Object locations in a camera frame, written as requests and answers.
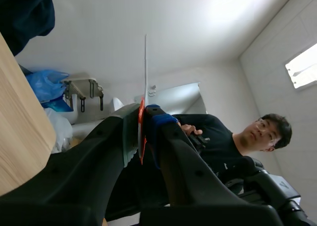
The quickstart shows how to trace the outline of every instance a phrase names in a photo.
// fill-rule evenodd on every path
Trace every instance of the white ceiling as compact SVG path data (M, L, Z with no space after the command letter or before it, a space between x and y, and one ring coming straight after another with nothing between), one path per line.
M237 58L287 0L53 0L56 25L17 56L31 70L87 73L100 83Z

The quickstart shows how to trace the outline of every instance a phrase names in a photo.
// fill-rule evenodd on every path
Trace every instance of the dark clothing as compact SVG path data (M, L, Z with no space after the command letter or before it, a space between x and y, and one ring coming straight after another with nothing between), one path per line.
M203 131L204 138L210 138L201 157L215 174L221 174L242 157L233 142L232 132L217 117L209 114L178 114L174 117L182 125L196 126ZM111 193L105 218L111 221L133 215L144 208L166 204L168 204L166 185L147 147L143 166L139 155L135 154L128 166L123 169Z
M193 125L203 131L204 138L210 138L200 156L216 175L242 157L234 144L232 132L217 117L210 114L178 114L174 117L181 125Z
M14 56L30 39L49 34L54 26L52 0L0 0L0 33Z

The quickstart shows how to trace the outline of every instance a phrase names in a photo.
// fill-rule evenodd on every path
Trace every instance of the mirror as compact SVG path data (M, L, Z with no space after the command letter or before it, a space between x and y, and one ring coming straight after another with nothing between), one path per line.
M150 93L149 105L157 104L168 114L206 113L198 83ZM141 97L136 96L135 103L141 103Z

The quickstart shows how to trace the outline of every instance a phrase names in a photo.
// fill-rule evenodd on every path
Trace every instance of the black hair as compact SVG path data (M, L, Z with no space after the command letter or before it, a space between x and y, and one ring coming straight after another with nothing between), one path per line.
M276 143L275 149L284 148L290 143L293 133L292 126L285 117L275 113L270 113L264 115L261 119L267 119L276 124L277 130L281 135L281 139Z

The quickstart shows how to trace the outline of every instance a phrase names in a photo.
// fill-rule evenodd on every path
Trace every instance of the wooden surface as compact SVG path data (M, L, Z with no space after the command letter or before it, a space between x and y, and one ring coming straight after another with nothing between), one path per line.
M0 195L40 172L55 132L0 34Z

